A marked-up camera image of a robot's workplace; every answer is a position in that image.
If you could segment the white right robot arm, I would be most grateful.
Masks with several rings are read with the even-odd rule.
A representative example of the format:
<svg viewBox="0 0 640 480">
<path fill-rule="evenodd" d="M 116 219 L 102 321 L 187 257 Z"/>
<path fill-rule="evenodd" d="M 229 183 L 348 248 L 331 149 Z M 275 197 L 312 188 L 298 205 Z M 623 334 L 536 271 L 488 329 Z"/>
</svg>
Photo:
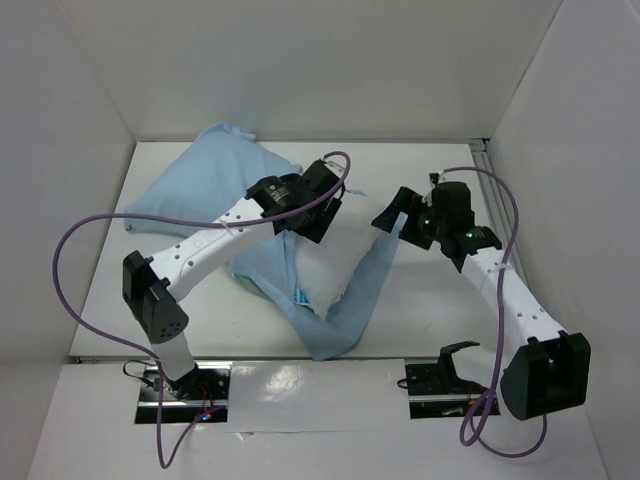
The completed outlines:
<svg viewBox="0 0 640 480">
<path fill-rule="evenodd" d="M 588 340 L 581 333 L 567 333 L 543 310 L 505 260 L 498 237 L 476 224 L 466 184 L 441 183 L 427 196 L 402 187 L 372 225 L 390 232 L 400 215 L 406 217 L 401 240 L 422 249 L 438 244 L 491 310 L 504 316 L 502 345 L 508 364 L 499 391 L 509 412 L 528 420 L 582 405 L 591 357 Z"/>
</svg>

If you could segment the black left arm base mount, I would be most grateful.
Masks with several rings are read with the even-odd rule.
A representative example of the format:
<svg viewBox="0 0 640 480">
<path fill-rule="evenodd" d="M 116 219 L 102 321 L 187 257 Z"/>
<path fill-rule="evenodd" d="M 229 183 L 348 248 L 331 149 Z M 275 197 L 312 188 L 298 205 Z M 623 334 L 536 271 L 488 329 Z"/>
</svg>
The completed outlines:
<svg viewBox="0 0 640 480">
<path fill-rule="evenodd" d="M 122 373 L 135 380 L 140 389 L 134 423 L 155 424 L 159 398 L 163 398 L 163 424 L 189 424 L 195 418 L 200 423 L 226 423 L 232 364 L 224 361 L 199 361 L 198 371 L 177 388 L 165 380 L 160 394 L 158 369 L 150 361 L 129 360 Z"/>
</svg>

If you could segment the white pillow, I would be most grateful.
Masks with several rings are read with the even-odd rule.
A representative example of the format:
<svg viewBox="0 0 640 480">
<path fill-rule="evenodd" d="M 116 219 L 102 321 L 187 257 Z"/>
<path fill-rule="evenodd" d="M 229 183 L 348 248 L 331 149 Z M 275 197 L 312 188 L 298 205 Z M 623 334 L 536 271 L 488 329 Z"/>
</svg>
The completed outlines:
<svg viewBox="0 0 640 480">
<path fill-rule="evenodd" d="M 347 193 L 322 240 L 304 237 L 295 245 L 297 286 L 321 320 L 344 295 L 360 261 L 381 231 L 371 222 L 384 205 L 367 195 Z"/>
</svg>

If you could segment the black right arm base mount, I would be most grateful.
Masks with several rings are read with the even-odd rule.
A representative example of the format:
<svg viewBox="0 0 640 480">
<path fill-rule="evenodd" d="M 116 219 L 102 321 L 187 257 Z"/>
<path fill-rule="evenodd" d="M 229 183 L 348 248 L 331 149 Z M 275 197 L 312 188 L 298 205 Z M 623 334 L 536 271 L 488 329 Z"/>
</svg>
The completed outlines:
<svg viewBox="0 0 640 480">
<path fill-rule="evenodd" d="M 462 418 L 487 390 L 485 386 L 458 375 L 454 355 L 480 346 L 463 341 L 440 348 L 437 357 L 407 360 L 405 376 L 396 381 L 408 395 L 411 419 Z"/>
</svg>

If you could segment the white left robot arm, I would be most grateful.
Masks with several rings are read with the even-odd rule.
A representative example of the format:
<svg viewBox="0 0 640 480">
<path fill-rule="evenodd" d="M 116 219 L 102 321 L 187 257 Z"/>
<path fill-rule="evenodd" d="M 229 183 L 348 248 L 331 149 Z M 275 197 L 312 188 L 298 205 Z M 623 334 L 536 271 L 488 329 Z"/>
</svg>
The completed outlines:
<svg viewBox="0 0 640 480">
<path fill-rule="evenodd" d="M 209 274 L 254 245 L 283 231 L 319 242 L 336 216 L 349 167 L 328 158 L 301 174 L 258 180 L 218 219 L 150 257 L 134 251 L 123 260 L 122 296 L 160 362 L 163 389 L 189 397 L 201 380 L 184 331 L 180 303 Z"/>
</svg>

